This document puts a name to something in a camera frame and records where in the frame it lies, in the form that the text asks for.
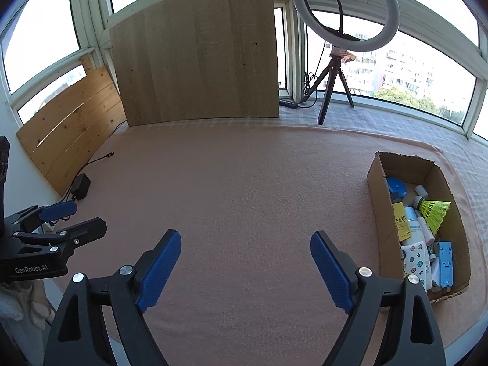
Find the left white gloved hand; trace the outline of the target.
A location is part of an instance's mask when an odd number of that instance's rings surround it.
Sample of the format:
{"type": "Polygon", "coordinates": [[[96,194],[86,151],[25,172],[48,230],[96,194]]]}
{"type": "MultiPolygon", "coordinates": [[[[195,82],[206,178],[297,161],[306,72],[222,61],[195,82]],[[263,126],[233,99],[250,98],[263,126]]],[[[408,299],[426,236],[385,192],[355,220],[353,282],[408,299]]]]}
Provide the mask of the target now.
{"type": "Polygon", "coordinates": [[[1,284],[1,318],[11,321],[29,320],[44,331],[51,325],[56,311],[47,299],[42,280],[1,284]]]}

